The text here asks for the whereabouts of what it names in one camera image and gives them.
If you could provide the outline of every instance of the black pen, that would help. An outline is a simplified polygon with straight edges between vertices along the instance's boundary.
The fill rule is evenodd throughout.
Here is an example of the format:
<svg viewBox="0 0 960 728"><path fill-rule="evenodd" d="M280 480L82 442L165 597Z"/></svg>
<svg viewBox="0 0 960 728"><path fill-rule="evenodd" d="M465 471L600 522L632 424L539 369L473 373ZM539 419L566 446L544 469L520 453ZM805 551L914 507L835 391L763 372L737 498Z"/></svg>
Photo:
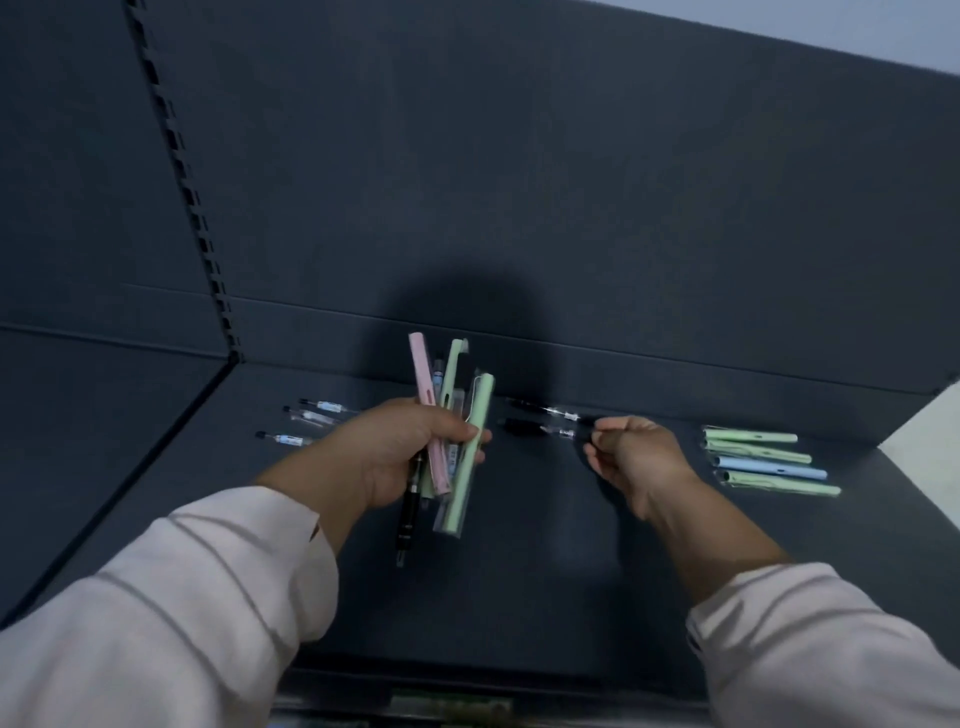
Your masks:
<svg viewBox="0 0 960 728"><path fill-rule="evenodd" d="M509 402L517 409L522 409L526 412L544 412L551 417L563 417L565 420L570 420L571 422L579 423L586 427L593 427L596 425L597 420L600 419L600 415L580 415L576 412L566 412L560 407L550 407L546 404L538 404L528 400L510 399Z"/></svg>
<svg viewBox="0 0 960 728"><path fill-rule="evenodd" d="M407 551L414 541L414 526L417 525L417 512L420 510L420 471L426 461L424 451L414 455L410 461L410 476L407 480L407 490L403 493L403 504L400 506L400 522L396 525L396 565L403 568Z"/></svg>
<svg viewBox="0 0 960 728"><path fill-rule="evenodd" d="M562 437L565 440L579 440L582 442L589 441L588 435L581 435L575 429L565 429L563 427L554 427L553 425L543 425L541 423L534 422L533 420L518 420L510 417L506 420L500 420L499 425L507 430L507 432L510 434L517 435L519 437L542 437L544 435L552 435L554 437Z"/></svg>

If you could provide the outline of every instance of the gray fabric panel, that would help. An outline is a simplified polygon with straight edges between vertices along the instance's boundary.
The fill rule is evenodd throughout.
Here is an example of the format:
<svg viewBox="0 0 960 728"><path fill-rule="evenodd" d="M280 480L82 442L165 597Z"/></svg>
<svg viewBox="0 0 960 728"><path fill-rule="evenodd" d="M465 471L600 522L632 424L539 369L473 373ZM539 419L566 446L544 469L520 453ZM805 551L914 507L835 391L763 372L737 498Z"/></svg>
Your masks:
<svg viewBox="0 0 960 728"><path fill-rule="evenodd" d="M72 279L50 295L24 286L0 328L23 328L148 344L209 355L226 354L224 336L206 293Z"/></svg>
<svg viewBox="0 0 960 728"><path fill-rule="evenodd" d="M563 0L145 18L231 295L396 318L472 270L561 344L925 394L960 369L958 79ZM524 335L496 296L407 303Z"/></svg>
<svg viewBox="0 0 960 728"><path fill-rule="evenodd" d="M123 4L6 0L0 87L0 322L226 353Z"/></svg>
<svg viewBox="0 0 960 728"><path fill-rule="evenodd" d="M0 331L0 616L223 360Z"/></svg>
<svg viewBox="0 0 960 728"><path fill-rule="evenodd" d="M474 300L485 300L481 291L474 294ZM548 344L542 341L546 323L535 308L524 305L518 295L502 295L501 300L516 312L514 326L522 335L471 332L468 337L479 362L497 373L497 388L503 394L719 425L785 428L873 445L932 399ZM250 359L413 382L409 325L249 300L234 300L233 313L243 325L244 351ZM452 328L417 329L424 332L428 346L440 349L464 335Z"/></svg>
<svg viewBox="0 0 960 728"><path fill-rule="evenodd" d="M151 519L250 483L286 452L254 440L256 430L306 432L286 423L282 404L307 396L366 406L410 391L241 365L45 597L98 569ZM498 402L492 417L504 412ZM667 423L706 475L694 425ZM804 441L804 449L846 488L843 496L731 497L795 557L833 563L960 662L953 614L960 534L880 452L816 440ZM394 566L395 528L395 507L360 522L340 558L337 618L321 642L301 652L302 666L366 658L418 664L447 680L457 667L471 667L702 694L699 666L684 644L688 604L665 553L569 443L497 433L474 483L463 539L422 528L404 571Z"/></svg>

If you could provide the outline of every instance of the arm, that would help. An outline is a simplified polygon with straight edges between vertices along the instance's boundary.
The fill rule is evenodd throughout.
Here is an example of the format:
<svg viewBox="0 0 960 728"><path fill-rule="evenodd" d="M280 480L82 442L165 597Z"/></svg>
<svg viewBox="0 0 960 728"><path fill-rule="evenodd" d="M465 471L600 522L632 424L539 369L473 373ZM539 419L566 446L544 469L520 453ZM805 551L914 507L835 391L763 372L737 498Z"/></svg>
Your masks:
<svg viewBox="0 0 960 728"><path fill-rule="evenodd" d="M663 539L722 725L960 724L960 671L825 564L794 565L642 418L597 423L590 466Z"/></svg>
<svg viewBox="0 0 960 728"><path fill-rule="evenodd" d="M790 562L759 526L697 476L665 427L640 417L606 418L597 423L586 453L597 474L656 529L694 603L743 571Z"/></svg>
<svg viewBox="0 0 960 728"><path fill-rule="evenodd" d="M388 402L154 522L0 634L0 725L266 724L281 672L333 620L350 528L400 497L431 437L475 431Z"/></svg>

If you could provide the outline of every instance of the white shirt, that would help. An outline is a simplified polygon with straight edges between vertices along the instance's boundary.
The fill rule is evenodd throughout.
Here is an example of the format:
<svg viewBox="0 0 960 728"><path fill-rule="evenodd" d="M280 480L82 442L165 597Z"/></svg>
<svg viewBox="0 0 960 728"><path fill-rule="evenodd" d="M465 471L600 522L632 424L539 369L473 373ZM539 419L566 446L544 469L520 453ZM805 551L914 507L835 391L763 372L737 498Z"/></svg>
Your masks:
<svg viewBox="0 0 960 728"><path fill-rule="evenodd" d="M265 725L280 673L333 621L316 525L259 487L154 522L0 634L0 725ZM960 725L960 672L829 566L740 574L687 626L723 726Z"/></svg>

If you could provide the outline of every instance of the wrist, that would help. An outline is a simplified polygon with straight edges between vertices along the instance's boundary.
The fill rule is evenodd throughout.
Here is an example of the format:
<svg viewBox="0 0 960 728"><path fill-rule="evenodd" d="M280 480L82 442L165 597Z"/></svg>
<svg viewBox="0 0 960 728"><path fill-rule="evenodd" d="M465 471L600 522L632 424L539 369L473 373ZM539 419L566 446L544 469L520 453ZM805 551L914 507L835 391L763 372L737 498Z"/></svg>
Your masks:
<svg viewBox="0 0 960 728"><path fill-rule="evenodd" d="M692 469L652 488L648 495L648 520L657 529L669 528L685 509L709 497L712 489Z"/></svg>
<svg viewBox="0 0 960 728"><path fill-rule="evenodd" d="M283 493L317 514L317 525L334 553L339 553L354 524L367 511L370 497L363 478L324 447L296 452L267 469L256 484Z"/></svg>

